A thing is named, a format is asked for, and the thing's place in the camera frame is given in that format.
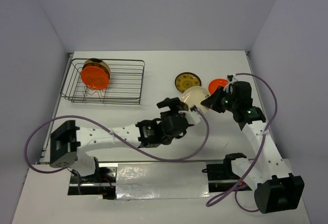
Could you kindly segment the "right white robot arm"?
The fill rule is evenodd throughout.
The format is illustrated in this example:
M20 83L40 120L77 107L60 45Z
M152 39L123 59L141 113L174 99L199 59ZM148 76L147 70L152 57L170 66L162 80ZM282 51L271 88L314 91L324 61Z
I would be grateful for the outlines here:
M256 156L248 160L243 153L232 153L223 160L227 178L238 176L240 185L254 192L257 209L262 214L294 210L298 207L304 181L295 176L283 161L269 131L262 110L253 105L248 82L234 82L217 90L201 104L218 113L229 111L247 137Z

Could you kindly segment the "pink floral plate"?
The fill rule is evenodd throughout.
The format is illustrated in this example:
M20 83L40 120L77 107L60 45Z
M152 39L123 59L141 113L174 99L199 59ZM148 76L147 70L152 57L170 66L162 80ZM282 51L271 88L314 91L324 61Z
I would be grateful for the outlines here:
M210 93L207 89L200 86L194 86L184 91L179 99L188 106L189 110L195 106L199 108L203 114L206 114L209 111L209 108L203 106L201 102L208 97L210 97Z

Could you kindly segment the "yellow patterned plate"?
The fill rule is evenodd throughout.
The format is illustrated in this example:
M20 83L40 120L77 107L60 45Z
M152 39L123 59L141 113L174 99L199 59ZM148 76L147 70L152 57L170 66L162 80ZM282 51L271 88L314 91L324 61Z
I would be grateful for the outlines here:
M176 76L174 80L176 89L183 93L191 87L201 86L201 79L194 73L183 72Z

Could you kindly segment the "orange plate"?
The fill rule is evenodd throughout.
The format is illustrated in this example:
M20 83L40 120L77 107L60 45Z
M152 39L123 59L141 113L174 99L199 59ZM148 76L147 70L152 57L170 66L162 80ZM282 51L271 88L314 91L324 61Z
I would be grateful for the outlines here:
M219 88L219 87L224 88L227 84L228 84L228 81L226 79L223 79L223 78L214 79L209 83L208 91L212 95L217 90L217 88Z
M80 77L82 82L92 90L103 90L110 83L110 69L104 66L88 65L83 67Z

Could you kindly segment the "orange plate front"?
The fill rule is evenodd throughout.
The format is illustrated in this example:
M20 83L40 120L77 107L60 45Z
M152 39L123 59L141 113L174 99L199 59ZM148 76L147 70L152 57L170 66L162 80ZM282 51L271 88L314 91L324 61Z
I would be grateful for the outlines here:
M223 78L214 79L209 83L208 91L212 95L217 90L217 88L219 88L219 87L224 88L227 84L228 84L228 81L226 79L223 79Z

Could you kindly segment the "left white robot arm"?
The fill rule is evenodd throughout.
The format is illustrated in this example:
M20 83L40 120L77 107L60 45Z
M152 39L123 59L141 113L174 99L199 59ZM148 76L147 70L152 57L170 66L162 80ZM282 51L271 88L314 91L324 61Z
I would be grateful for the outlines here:
M89 151L111 148L156 148L180 139L187 128L201 120L196 110L179 98L166 98L157 103L158 108L168 108L159 118L142 120L136 124L118 128L86 128L74 120L61 124L50 136L50 167L69 167L88 182L100 178L98 159Z

